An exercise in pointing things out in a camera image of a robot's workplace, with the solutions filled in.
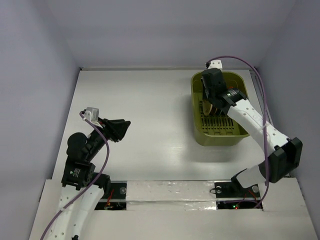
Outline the yellow patterned plate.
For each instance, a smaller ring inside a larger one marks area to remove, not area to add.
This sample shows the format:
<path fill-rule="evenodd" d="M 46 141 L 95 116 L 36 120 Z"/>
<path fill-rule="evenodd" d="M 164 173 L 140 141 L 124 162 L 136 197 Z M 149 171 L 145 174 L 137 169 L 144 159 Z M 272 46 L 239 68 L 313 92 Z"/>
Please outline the yellow patterned plate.
<path fill-rule="evenodd" d="M 219 116 L 221 114 L 221 110 L 215 106 L 212 107 L 210 114 L 212 116 Z"/>

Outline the beige patterned plate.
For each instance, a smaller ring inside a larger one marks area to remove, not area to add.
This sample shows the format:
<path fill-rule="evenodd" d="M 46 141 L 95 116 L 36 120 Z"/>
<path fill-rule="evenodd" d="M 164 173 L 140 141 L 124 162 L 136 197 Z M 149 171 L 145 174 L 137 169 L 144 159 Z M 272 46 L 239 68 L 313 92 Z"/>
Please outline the beige patterned plate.
<path fill-rule="evenodd" d="M 212 111 L 213 105 L 207 100 L 202 100 L 202 111 L 205 116 L 208 116 Z"/>

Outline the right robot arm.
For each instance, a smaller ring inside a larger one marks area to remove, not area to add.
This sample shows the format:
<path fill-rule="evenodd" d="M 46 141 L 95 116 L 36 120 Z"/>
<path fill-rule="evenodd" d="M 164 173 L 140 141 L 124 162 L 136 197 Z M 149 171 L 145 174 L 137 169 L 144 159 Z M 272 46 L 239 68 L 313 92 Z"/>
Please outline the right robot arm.
<path fill-rule="evenodd" d="M 248 97 L 238 88 L 228 88 L 223 73 L 218 68 L 201 73 L 205 100 L 236 121 L 256 141 L 264 153 L 260 164 L 246 168 L 231 178 L 230 190 L 242 196 L 256 184 L 277 183 L 299 164 L 303 143 L 289 138 L 270 124 L 252 106 Z"/>

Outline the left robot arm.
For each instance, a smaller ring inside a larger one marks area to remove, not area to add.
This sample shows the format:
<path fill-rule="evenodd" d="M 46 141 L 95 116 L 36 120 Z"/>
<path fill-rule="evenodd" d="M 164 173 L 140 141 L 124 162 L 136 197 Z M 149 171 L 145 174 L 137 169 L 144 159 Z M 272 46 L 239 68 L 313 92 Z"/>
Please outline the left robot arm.
<path fill-rule="evenodd" d="M 57 213 L 41 235 L 42 240 L 80 240 L 99 200 L 113 193 L 110 176 L 95 172 L 92 161 L 109 141 L 121 141 L 131 123 L 101 118 L 98 123 L 88 136 L 76 132 L 67 140 Z"/>

